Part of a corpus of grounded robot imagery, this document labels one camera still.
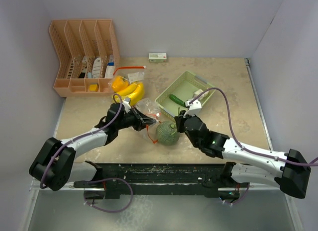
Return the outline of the clear orange-zip bag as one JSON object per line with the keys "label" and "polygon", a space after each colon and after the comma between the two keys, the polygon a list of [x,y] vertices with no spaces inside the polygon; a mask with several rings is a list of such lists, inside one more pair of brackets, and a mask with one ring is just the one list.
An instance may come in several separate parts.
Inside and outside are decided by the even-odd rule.
{"label": "clear orange-zip bag", "polygon": [[154,124],[147,125],[146,128],[141,131],[141,136],[149,143],[156,144],[158,142],[156,128],[161,123],[161,111],[157,103],[149,98],[144,98],[137,102],[136,108],[146,116],[155,119],[156,122]]}
{"label": "clear orange-zip bag", "polygon": [[133,82],[143,82],[144,83],[144,76],[145,76],[146,68],[147,68],[146,66],[118,67],[117,69],[115,69],[114,77],[112,79],[109,78],[110,81],[108,84],[110,87],[110,91],[112,93],[116,93],[112,89],[112,83],[113,83],[116,76],[122,76],[122,77],[126,78],[129,81],[129,85]]}

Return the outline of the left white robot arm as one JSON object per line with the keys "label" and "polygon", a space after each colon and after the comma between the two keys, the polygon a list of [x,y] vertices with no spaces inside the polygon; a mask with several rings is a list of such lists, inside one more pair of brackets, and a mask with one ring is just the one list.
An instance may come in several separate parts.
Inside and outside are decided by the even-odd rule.
{"label": "left white robot arm", "polygon": [[42,189],[58,191],[68,182],[85,181],[90,187],[102,183],[102,169],[91,161],[74,163],[75,159],[95,148],[111,143],[119,130],[132,127],[141,131],[155,124],[148,117],[126,103],[113,103],[98,124],[77,137],[47,139],[31,164],[29,174],[40,181]]}

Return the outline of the green netted melon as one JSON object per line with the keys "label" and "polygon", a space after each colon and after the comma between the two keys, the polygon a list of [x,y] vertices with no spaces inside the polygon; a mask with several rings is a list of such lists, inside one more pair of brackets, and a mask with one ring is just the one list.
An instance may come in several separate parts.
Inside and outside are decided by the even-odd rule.
{"label": "green netted melon", "polygon": [[156,139],[164,146],[174,146],[179,140],[176,123],[172,121],[161,122],[156,128]]}

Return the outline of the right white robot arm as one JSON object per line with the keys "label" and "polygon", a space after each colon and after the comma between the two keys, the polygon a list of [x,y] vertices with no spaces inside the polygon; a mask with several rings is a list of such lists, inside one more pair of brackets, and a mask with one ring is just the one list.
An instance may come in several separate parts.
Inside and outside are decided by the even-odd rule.
{"label": "right white robot arm", "polygon": [[294,198],[305,198],[311,168],[299,151],[275,152],[239,143],[225,134],[210,131],[199,117],[187,115],[185,111],[174,119],[177,131],[184,133],[202,153],[237,161],[231,170],[221,174],[226,187],[260,183],[279,187]]}

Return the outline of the orange bell pepper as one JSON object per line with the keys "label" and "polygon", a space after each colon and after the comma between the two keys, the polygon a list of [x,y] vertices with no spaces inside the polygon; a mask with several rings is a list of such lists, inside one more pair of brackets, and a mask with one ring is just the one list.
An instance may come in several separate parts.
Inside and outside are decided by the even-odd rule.
{"label": "orange bell pepper", "polygon": [[114,92],[119,92],[129,86],[129,81],[122,77],[122,76],[116,76],[113,83],[112,83],[112,89]]}

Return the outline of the yellow banana bunch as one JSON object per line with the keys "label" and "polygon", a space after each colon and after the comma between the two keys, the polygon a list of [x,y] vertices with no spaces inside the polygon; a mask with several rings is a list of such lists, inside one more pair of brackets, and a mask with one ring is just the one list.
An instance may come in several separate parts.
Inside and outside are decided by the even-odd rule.
{"label": "yellow banana bunch", "polygon": [[131,99],[130,105],[135,105],[145,95],[145,86],[143,82],[133,82],[125,89],[116,92],[124,100],[125,98]]}

